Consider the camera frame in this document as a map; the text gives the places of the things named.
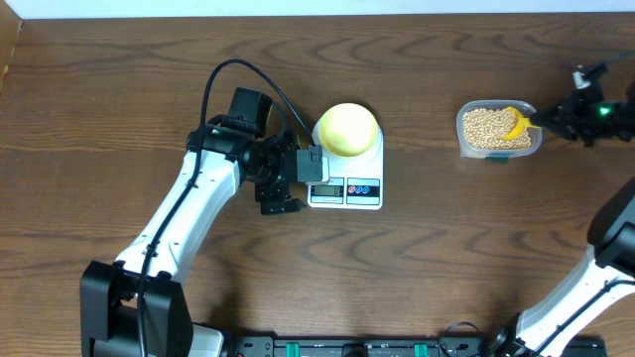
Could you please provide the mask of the yellow plastic bowl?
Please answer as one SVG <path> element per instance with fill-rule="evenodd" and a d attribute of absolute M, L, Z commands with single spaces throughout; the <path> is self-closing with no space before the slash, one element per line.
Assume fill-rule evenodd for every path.
<path fill-rule="evenodd" d="M 355 103 L 329 108 L 317 122 L 317 137 L 329 152 L 344 158 L 366 153 L 375 144 L 379 125 L 370 110 Z"/>

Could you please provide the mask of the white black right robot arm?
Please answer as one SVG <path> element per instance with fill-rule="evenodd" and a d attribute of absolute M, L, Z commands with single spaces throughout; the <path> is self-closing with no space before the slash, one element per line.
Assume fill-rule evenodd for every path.
<path fill-rule="evenodd" d="M 605 62 L 580 65 L 574 90 L 554 106 L 517 116 L 509 137 L 522 129 L 547 129 L 587 147 L 599 139 L 634 138 L 634 94 L 607 101 L 600 80 Z M 570 341 L 615 302 L 634 293 L 634 180 L 597 212 L 587 247 L 573 270 L 540 302 L 514 315 L 490 339 L 482 356 L 560 356 Z"/>

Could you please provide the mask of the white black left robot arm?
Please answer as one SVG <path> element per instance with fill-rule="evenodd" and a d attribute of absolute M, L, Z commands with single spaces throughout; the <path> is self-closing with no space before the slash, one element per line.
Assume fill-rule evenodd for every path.
<path fill-rule="evenodd" d="M 184 284 L 221 208 L 245 182 L 264 215 L 297 212 L 295 182 L 325 182 L 319 145 L 289 131 L 265 137 L 263 119 L 217 115 L 192 131 L 177 180 L 139 234 L 111 264 L 91 262 L 80 279 L 84 356 L 220 356 L 222 332 L 195 324 Z"/>

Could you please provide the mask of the yellow plastic scoop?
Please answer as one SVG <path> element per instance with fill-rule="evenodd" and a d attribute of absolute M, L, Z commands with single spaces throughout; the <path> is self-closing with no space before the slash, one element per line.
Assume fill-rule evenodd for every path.
<path fill-rule="evenodd" d="M 539 126 L 536 126 L 531 123 L 528 117 L 525 117 L 518 109 L 515 107 L 507 107 L 505 111 L 511 113 L 513 118 L 515 119 L 515 125 L 511 129 L 511 131 L 501 137 L 502 140 L 512 141 L 518 138 L 526 129 L 533 128 L 539 129 Z"/>

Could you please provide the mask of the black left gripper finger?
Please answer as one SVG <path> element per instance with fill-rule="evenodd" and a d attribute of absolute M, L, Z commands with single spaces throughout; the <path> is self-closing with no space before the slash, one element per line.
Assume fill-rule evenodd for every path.
<path fill-rule="evenodd" d="M 296 152 L 297 182 L 317 183 L 329 180 L 328 158 L 323 156 L 322 146 L 309 146 Z"/>
<path fill-rule="evenodd" d="M 302 210 L 306 207 L 306 204 L 298 198 L 291 198 L 287 200 L 274 200 L 274 201 L 262 201 L 261 202 L 261 214 L 262 215 L 277 215 L 294 213 Z"/>

